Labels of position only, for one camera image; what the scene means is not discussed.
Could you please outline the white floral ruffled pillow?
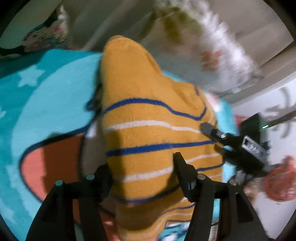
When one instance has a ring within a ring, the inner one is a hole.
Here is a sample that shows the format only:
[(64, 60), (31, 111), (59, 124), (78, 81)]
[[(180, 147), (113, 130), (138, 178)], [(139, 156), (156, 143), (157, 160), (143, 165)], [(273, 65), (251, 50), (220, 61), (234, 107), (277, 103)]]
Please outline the white floral ruffled pillow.
[(207, 1), (154, 1), (141, 44), (162, 69), (213, 93), (236, 93), (263, 78)]

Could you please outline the dark floral print pillow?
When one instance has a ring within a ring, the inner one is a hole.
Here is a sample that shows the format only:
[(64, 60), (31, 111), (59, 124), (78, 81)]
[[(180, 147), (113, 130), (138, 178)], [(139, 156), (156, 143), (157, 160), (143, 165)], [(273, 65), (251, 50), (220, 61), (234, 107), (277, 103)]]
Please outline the dark floral print pillow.
[(72, 47), (63, 1), (1, 1), (1, 60)]

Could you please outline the mustard striped knit sweater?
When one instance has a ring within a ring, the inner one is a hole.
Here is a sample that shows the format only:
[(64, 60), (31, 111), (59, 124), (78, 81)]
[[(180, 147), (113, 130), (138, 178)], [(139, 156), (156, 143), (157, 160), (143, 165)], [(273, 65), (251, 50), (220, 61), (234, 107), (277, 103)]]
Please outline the mustard striped knit sweater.
[(151, 54), (126, 37), (108, 40), (100, 73), (118, 234), (121, 240), (155, 240), (166, 225), (189, 221), (194, 209), (173, 170), (174, 153), (221, 181), (222, 156), (200, 131), (217, 119), (201, 88), (163, 75)]

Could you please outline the red plastic bag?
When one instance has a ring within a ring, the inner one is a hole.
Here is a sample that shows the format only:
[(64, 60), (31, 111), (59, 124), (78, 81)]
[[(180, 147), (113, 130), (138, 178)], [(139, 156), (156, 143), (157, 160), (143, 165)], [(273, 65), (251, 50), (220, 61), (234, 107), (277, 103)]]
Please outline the red plastic bag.
[(295, 158), (285, 156), (263, 181), (267, 197), (273, 201), (285, 202), (295, 199)]

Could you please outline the beige bed sheet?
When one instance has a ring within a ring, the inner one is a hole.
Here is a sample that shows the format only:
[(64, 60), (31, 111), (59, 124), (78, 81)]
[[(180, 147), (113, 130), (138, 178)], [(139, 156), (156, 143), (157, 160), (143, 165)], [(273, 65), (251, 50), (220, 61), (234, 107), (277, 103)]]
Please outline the beige bed sheet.
[[(259, 67), (263, 78), (250, 87), (262, 85), (270, 75), (295, 60), (295, 41), (266, 1), (207, 2)], [(141, 44), (153, 5), (154, 1), (63, 1), (74, 46), (98, 52), (115, 35)], [(235, 93), (214, 94), (230, 96)]]

